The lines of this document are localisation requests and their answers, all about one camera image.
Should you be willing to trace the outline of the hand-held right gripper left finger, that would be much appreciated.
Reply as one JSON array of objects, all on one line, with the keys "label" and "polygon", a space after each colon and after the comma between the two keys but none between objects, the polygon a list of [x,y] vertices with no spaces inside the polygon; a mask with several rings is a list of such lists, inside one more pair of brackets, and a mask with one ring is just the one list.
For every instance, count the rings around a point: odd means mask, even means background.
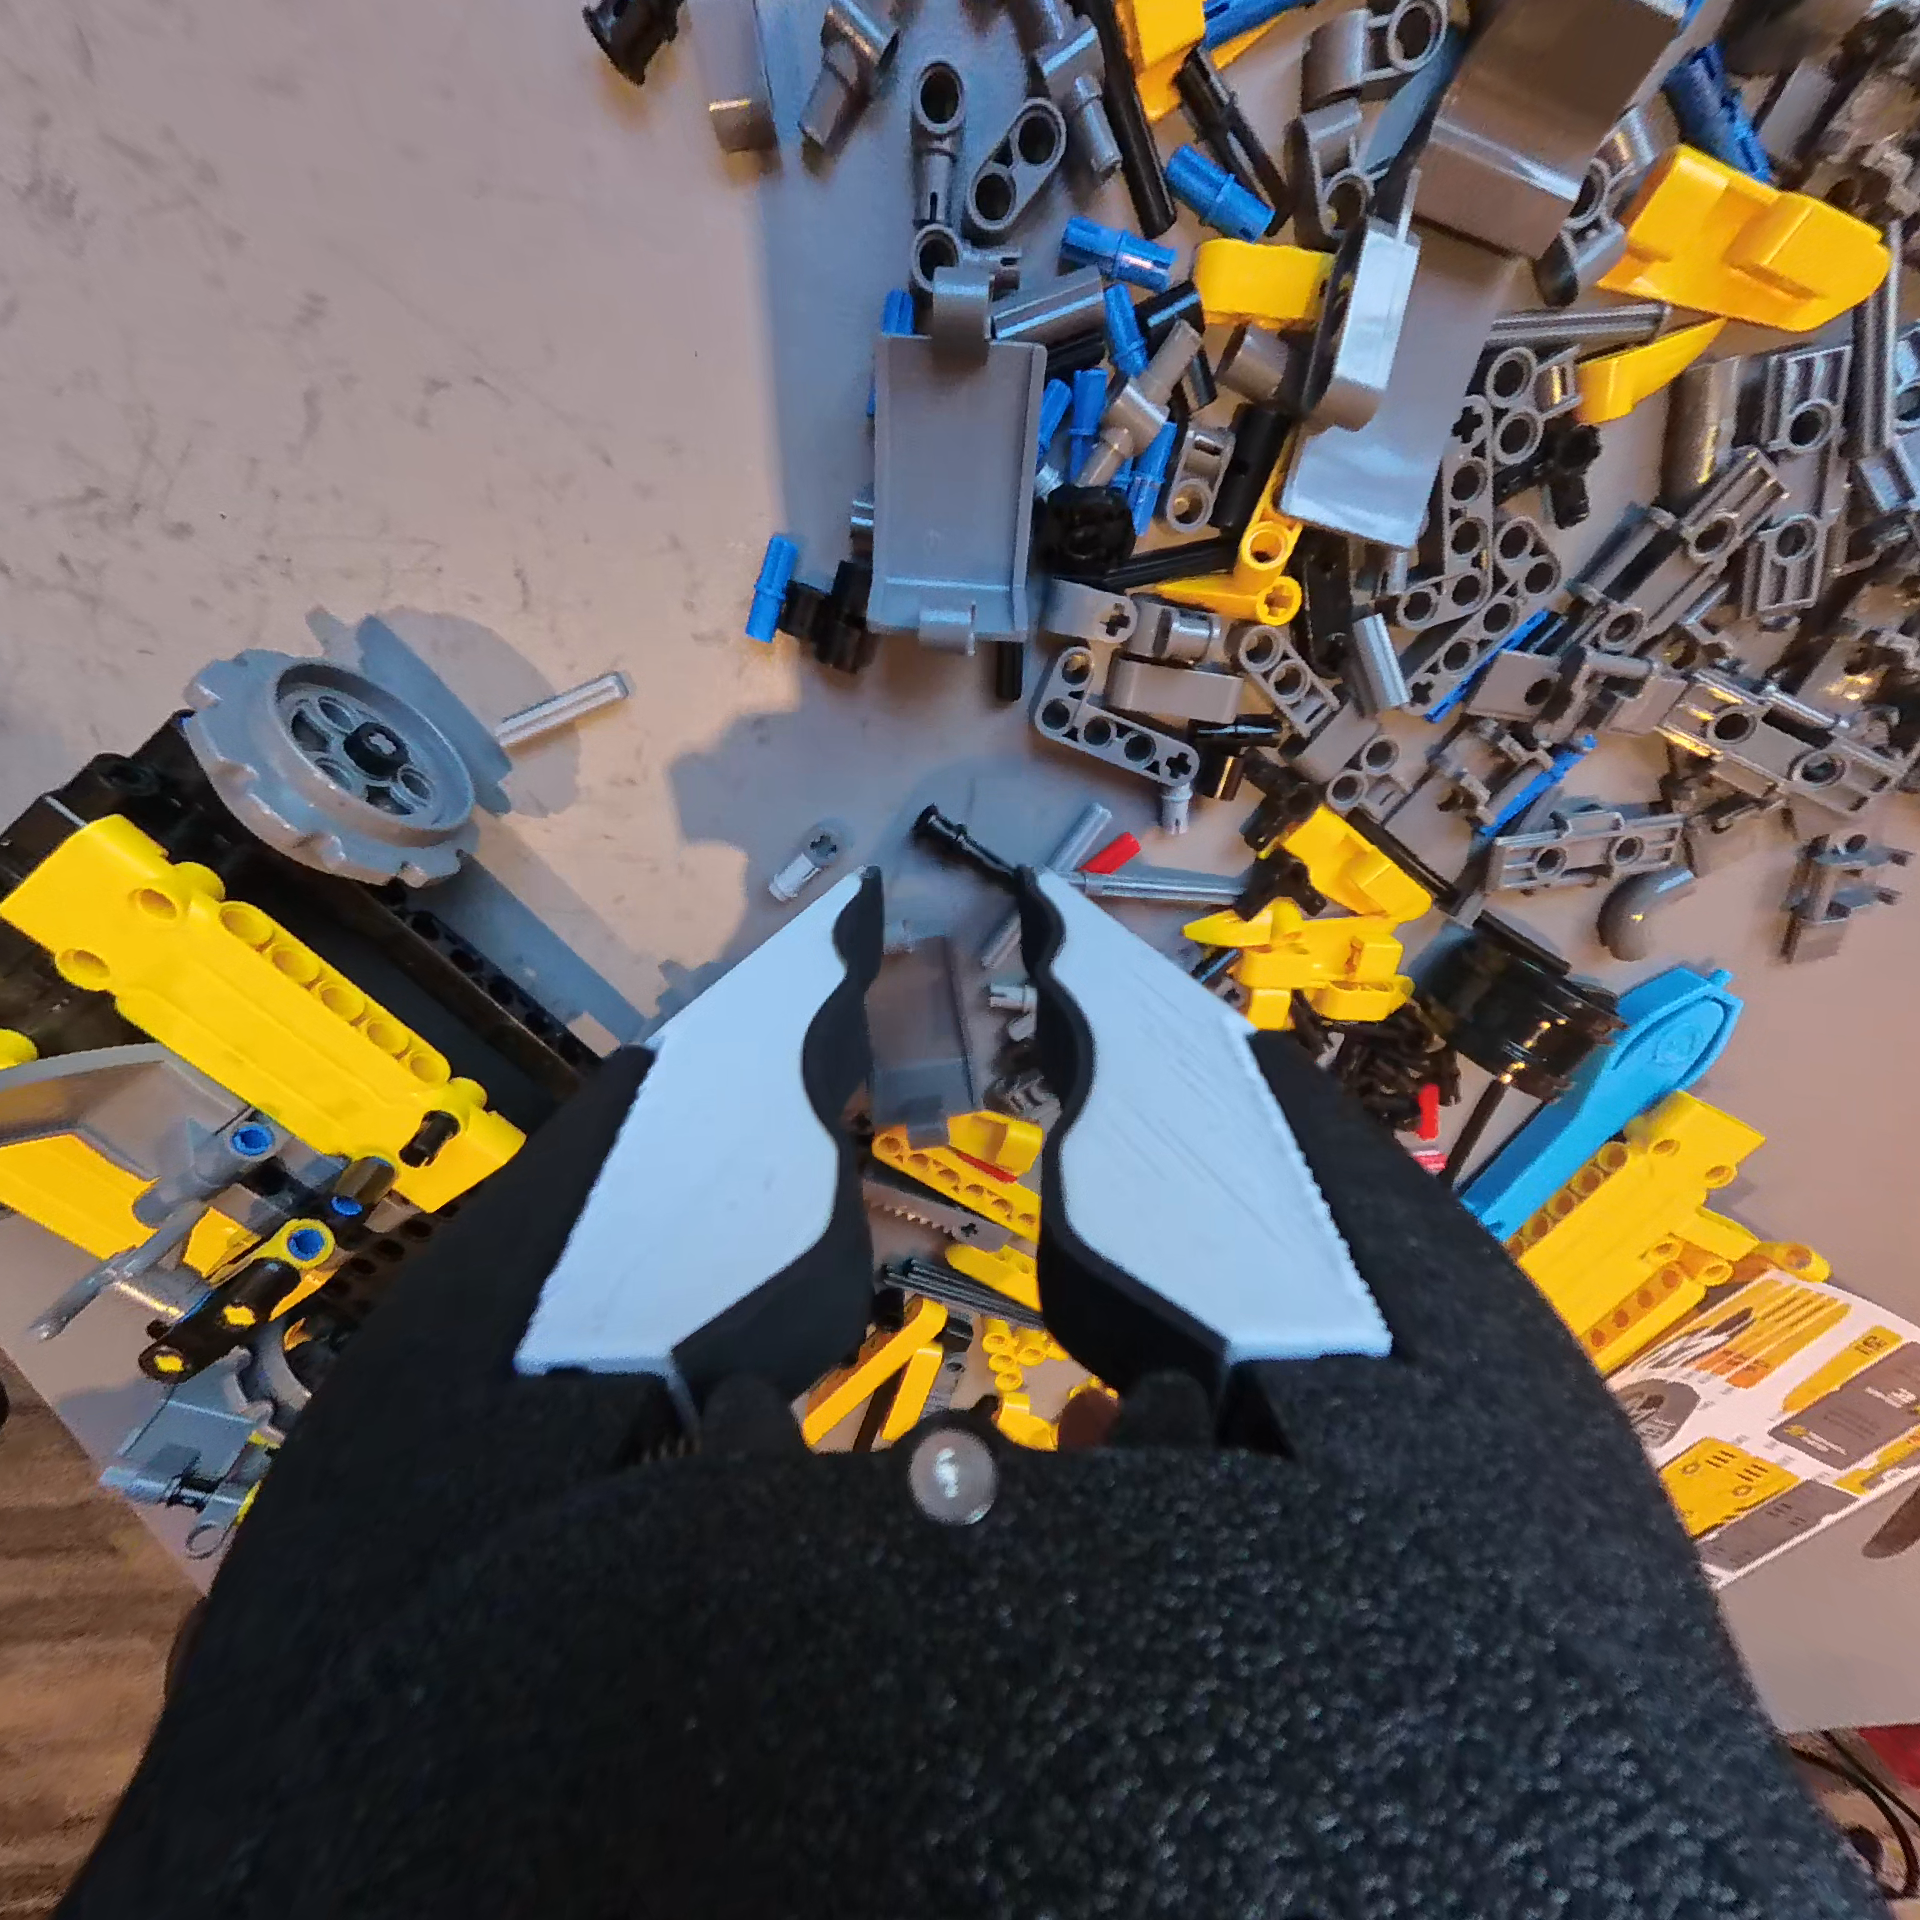
[{"label": "hand-held right gripper left finger", "polygon": [[514,1354],[524,1379],[819,1380],[868,1328],[847,1116],[885,885],[864,869],[665,1021]]}]

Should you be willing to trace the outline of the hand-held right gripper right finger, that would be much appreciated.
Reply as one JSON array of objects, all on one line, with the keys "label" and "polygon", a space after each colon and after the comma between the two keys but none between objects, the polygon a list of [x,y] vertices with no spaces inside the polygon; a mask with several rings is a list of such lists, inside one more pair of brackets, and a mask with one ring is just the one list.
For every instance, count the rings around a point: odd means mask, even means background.
[{"label": "hand-held right gripper right finger", "polygon": [[1038,1296],[1083,1367],[1390,1353],[1255,1028],[1065,876],[1020,872],[1036,1050]]}]

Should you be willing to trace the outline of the black seat brick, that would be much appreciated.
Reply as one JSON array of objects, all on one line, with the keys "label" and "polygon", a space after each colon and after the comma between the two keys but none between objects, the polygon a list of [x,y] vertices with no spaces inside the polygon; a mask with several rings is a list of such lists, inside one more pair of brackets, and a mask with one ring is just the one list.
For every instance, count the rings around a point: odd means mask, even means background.
[{"label": "black seat brick", "polygon": [[1494,916],[1429,949],[1415,981],[1412,1005],[1444,1044],[1543,1102],[1560,1098],[1627,1027],[1620,996]]}]

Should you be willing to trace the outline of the large yellow panel brick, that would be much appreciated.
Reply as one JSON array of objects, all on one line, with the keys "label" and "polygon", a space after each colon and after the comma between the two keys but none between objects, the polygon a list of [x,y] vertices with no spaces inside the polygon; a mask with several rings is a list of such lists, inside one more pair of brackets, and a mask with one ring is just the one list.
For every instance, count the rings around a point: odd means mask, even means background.
[{"label": "large yellow panel brick", "polygon": [[1672,1093],[1506,1240],[1600,1376],[1667,1336],[1717,1284],[1772,1271],[1830,1280],[1811,1246],[1765,1242],[1708,1204],[1765,1140],[1739,1116]]}]

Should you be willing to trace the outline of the blue brick separator tool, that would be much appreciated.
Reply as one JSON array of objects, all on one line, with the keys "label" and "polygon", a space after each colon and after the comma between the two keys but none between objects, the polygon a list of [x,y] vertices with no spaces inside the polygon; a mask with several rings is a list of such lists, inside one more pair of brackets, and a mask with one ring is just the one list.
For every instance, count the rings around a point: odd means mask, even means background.
[{"label": "blue brick separator tool", "polygon": [[1733,972],[1675,966],[1627,991],[1620,1033],[1461,1191],[1490,1237],[1512,1240],[1610,1140],[1717,1065],[1745,1010]]}]

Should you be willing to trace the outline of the grey elbow pipe brick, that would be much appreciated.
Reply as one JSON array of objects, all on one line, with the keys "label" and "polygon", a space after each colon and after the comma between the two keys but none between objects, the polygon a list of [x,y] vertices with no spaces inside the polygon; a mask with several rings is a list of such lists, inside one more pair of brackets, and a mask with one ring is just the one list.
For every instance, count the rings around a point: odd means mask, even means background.
[{"label": "grey elbow pipe brick", "polygon": [[1657,922],[1699,887],[1690,867],[1664,867],[1625,876],[1596,912],[1596,941],[1615,961],[1636,964],[1652,956]]}]

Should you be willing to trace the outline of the yellow holed beam brick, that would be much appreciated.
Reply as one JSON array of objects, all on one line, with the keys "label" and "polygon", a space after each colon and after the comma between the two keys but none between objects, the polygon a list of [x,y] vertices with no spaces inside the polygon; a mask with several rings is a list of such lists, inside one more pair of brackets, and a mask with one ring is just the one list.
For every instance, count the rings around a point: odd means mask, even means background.
[{"label": "yellow holed beam brick", "polygon": [[1043,1200],[1025,1177],[1043,1151],[1036,1123],[993,1111],[897,1125],[874,1134],[862,1191],[879,1210],[983,1250],[1036,1242]]}]

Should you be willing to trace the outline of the grey curved panel brick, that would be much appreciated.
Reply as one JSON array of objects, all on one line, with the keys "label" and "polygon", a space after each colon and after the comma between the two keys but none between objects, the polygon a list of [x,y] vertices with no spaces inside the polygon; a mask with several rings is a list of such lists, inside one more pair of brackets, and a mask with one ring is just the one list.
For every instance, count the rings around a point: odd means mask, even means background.
[{"label": "grey curved panel brick", "polygon": [[983,1109],[950,936],[888,949],[867,1013],[874,1133],[901,1133],[910,1149],[949,1145],[949,1123]]}]

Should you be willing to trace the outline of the grey rectangular panel brick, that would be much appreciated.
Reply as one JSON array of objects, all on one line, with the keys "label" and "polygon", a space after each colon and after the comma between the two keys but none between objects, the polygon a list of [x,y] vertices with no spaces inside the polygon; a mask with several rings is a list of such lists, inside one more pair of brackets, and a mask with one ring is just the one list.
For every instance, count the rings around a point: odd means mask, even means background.
[{"label": "grey rectangular panel brick", "polygon": [[1031,635],[1045,371],[1033,344],[965,365],[928,339],[877,341],[872,633],[959,657]]}]

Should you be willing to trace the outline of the yellow grey brick vehicle model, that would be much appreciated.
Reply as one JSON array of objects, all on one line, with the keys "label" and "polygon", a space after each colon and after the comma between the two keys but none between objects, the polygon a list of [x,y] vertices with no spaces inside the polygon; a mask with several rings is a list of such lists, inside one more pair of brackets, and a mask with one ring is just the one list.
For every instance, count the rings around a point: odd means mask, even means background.
[{"label": "yellow grey brick vehicle model", "polygon": [[127,1359],[68,1422],[110,1494],[218,1557],[382,1295],[636,1036],[481,865],[517,754],[613,673],[482,718],[384,622],[206,664],[128,754],[4,829],[4,1242]]}]

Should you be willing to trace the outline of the pile of loose brick parts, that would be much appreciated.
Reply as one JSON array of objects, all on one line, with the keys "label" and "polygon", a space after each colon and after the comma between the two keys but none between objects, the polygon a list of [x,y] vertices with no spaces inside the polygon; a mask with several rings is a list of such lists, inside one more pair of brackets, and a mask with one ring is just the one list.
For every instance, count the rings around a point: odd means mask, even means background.
[{"label": "pile of loose brick parts", "polygon": [[[1192,982],[1415,1123],[1464,1058],[1415,1005],[1401,929],[1464,895],[1539,893],[1535,856],[1608,829],[1672,867],[1718,806],[1562,813],[1594,732],[1640,718],[1715,802],[1872,809],[1916,766],[1879,695],[1862,722],[1758,678],[1715,621],[1786,626],[1853,570],[1795,464],[1843,456],[1855,380],[1901,384],[1901,251],[1840,204],[1769,185],[1747,145],[1646,142],[1636,89],[1679,4],[1515,4],[1461,42],[1447,4],[1365,4],[1308,46],[1292,193],[1274,204],[1216,151],[1159,157],[1112,4],[1010,4],[1028,81],[968,173],[968,79],[938,48],[903,92],[903,244],[860,383],[871,487],[831,583],[768,545],[747,637],[856,680],[891,646],[993,658],[1004,708],[1155,789],[1168,832],[1246,775],[1265,793],[1245,885],[1190,924]],[[1040,346],[1026,559],[1031,631],[971,655],[871,631],[877,344],[920,337],[975,365]],[[1043,655],[1045,676],[1026,674]],[[1345,1178],[1329,1133],[1286,1118],[1389,1326],[1415,1272],[1365,1250],[1387,1192]],[[1508,1240],[1416,1177],[1438,1237],[1489,1254],[1500,1306],[1573,1374]],[[1083,1364],[1108,1386],[1175,1373],[1206,1415],[1277,1367],[1354,1364],[1399,1390],[1415,1356]]]}]

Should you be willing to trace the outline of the printed sticker sheet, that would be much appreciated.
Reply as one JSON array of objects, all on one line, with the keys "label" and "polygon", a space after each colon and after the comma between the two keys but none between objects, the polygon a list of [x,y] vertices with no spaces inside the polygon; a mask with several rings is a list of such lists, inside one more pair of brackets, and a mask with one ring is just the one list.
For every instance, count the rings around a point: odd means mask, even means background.
[{"label": "printed sticker sheet", "polygon": [[1918,1328],[1772,1267],[1713,1293],[1608,1379],[1722,1589],[1918,1471]]}]

